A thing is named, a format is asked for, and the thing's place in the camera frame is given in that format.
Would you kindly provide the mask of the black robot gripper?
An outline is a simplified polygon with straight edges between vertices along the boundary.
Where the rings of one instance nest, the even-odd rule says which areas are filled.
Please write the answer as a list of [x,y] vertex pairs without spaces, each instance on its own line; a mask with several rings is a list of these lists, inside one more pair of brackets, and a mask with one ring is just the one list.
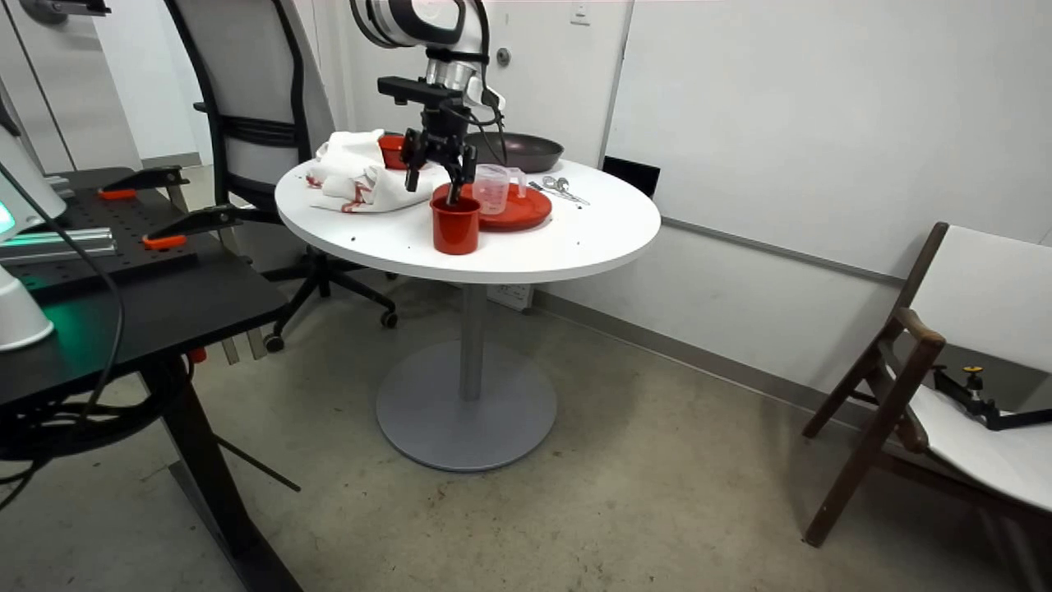
[[474,147],[465,146],[469,108],[456,89],[381,77],[378,94],[390,95],[398,106],[413,103],[419,108],[419,124],[405,131],[401,161],[408,166],[405,189],[416,190],[419,167],[427,161],[451,172],[446,203],[456,209],[464,186],[469,180]]

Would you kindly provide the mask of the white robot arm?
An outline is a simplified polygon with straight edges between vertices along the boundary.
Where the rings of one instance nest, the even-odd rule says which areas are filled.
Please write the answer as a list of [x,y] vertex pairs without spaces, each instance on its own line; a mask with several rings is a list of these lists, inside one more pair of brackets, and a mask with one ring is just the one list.
[[451,179],[446,201],[474,180],[476,152],[465,124],[482,106],[490,67],[490,19],[482,0],[348,0],[364,41],[381,49],[419,48],[427,67],[416,79],[381,77],[378,94],[395,106],[413,103],[419,124],[405,131],[405,189],[413,190],[425,166]]

